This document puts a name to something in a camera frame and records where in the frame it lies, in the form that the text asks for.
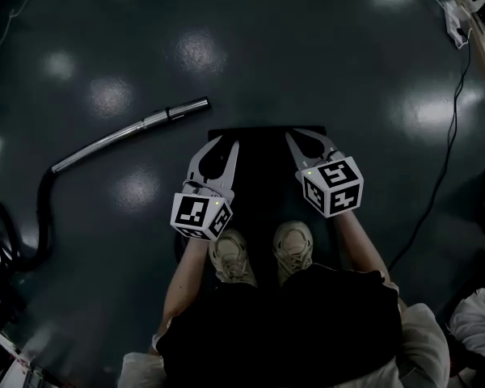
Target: glossy floor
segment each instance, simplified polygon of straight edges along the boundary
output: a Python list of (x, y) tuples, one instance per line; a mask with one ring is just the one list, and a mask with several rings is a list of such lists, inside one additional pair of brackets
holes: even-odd
[[(0, 0), (0, 34), (22, 0)], [(43, 171), (155, 108), (207, 95), (213, 110), (86, 161), (53, 190), (53, 257), (16, 275), (16, 342), (66, 382), (113, 385), (145, 351), (175, 268), (173, 193), (215, 128), (318, 124), (356, 159), (356, 212), (390, 262), (444, 161), (465, 65), (433, 0), (31, 0), (0, 51), (0, 200), (37, 242)], [(406, 302), (441, 312), (485, 244), (479, 56), (435, 209), (394, 271)]]

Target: vacuum hose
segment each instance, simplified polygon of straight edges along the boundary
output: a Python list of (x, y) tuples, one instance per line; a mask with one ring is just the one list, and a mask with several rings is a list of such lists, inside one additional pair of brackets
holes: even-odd
[(153, 113), (144, 120), (140, 120), (135, 124), (93, 142), (50, 167), (44, 173), (40, 181), (40, 186), (38, 187), (36, 216), (39, 226), (39, 240), (36, 253), (30, 257), (23, 255), (23, 244), (16, 234), (13, 221), (6, 211), (6, 208), (0, 203), (0, 279), (7, 278), (14, 272), (30, 272), (40, 266), (49, 257), (49, 235), (52, 226), (50, 192), (52, 191), (54, 181), (61, 171), (106, 146), (130, 137), (134, 133), (172, 122), (188, 113), (203, 111), (208, 108), (210, 108), (210, 102), (206, 97), (184, 103), (177, 107), (165, 108)]

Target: white cloth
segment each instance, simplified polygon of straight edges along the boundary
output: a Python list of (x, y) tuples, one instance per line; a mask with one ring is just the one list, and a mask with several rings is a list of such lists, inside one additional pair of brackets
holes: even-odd
[(485, 289), (476, 290), (458, 304), (449, 331), (467, 351), (485, 356)]
[[(423, 304), (406, 309), (402, 315), (403, 351), (418, 367), (399, 380), (395, 358), (364, 377), (337, 388), (446, 388), (449, 381), (449, 349), (432, 311)], [(161, 388), (165, 371), (159, 356), (129, 353), (124, 357), (119, 388)]]

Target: beige sneaker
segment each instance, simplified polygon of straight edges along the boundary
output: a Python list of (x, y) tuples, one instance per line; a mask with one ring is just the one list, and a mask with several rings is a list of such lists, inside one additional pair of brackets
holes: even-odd
[(287, 221), (276, 229), (273, 253), (278, 261), (280, 286), (291, 275), (307, 269), (312, 263), (313, 235), (301, 221)]
[(225, 230), (216, 242), (210, 242), (209, 255), (220, 281), (248, 283), (257, 287), (246, 251), (246, 240), (237, 230)]

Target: metal pipe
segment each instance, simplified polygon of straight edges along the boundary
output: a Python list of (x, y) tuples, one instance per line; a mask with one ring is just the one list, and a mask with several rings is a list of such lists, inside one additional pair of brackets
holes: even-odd
[(139, 120), (135, 124), (132, 124), (126, 128), (122, 128), (120, 131), (111, 133), (106, 137), (99, 139), (98, 141), (95, 141), (88, 146), (85, 146), (78, 152), (70, 155), (69, 157), (52, 166), (51, 170), (53, 173), (63, 171), (71, 165), (75, 164), (77, 161), (80, 161), (81, 159), (87, 157), (88, 155), (93, 154), (94, 152), (97, 152), (102, 148), (121, 141), (127, 137), (130, 137), (135, 133), (139, 133), (140, 131), (143, 131), (145, 129), (153, 128), (154, 126), (163, 124), (165, 122), (172, 122), (173, 120), (177, 120), (182, 116), (186, 116), (189, 113), (203, 111), (204, 109), (208, 108), (210, 108), (210, 102), (206, 97), (204, 97), (193, 100), (191, 102), (182, 103), (181, 105), (178, 105), (176, 107), (162, 109), (143, 120)]

